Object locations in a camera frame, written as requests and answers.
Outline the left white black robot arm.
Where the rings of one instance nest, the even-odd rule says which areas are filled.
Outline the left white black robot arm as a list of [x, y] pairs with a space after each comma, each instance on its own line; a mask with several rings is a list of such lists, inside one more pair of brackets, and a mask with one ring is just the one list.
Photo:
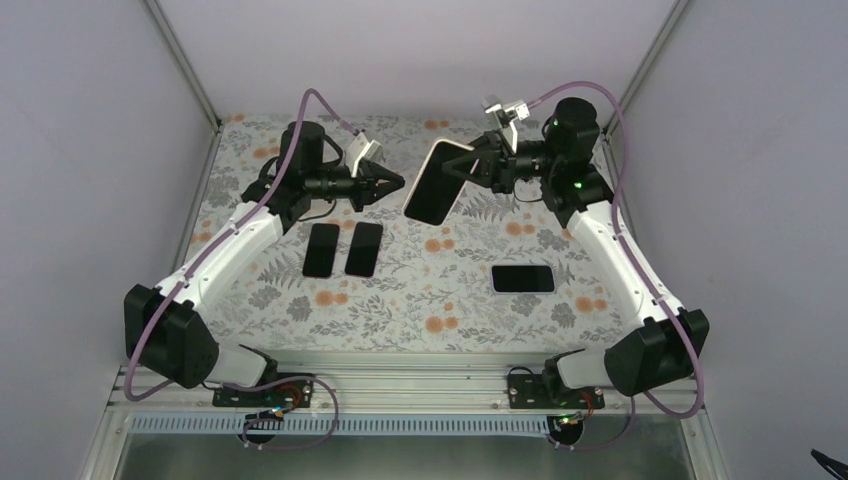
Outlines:
[[233, 386], [255, 405], [278, 391], [272, 358], [246, 346], [223, 346], [204, 318], [219, 297], [264, 250], [279, 241], [313, 201], [346, 199], [360, 212], [405, 185], [380, 165], [382, 145], [362, 131], [341, 148], [324, 127], [294, 121], [281, 135], [278, 156], [258, 178], [221, 229], [184, 265], [153, 287], [137, 284], [124, 298], [127, 374], [140, 366], [167, 384]]

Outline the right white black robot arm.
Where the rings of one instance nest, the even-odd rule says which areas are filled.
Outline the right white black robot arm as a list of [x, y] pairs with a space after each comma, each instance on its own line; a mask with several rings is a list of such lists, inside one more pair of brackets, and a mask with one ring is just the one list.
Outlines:
[[579, 349], [548, 359], [541, 391], [565, 407], [580, 388], [611, 386], [626, 397], [648, 394], [685, 378], [704, 393], [700, 353], [709, 333], [701, 310], [690, 310], [664, 286], [620, 217], [620, 204], [592, 163], [601, 134], [594, 106], [581, 98], [559, 101], [542, 137], [522, 141], [517, 124], [529, 116], [523, 101], [488, 100], [492, 128], [466, 154], [448, 158], [445, 174], [510, 193], [518, 179], [536, 178], [542, 201], [576, 239], [601, 274], [627, 327], [611, 347]]

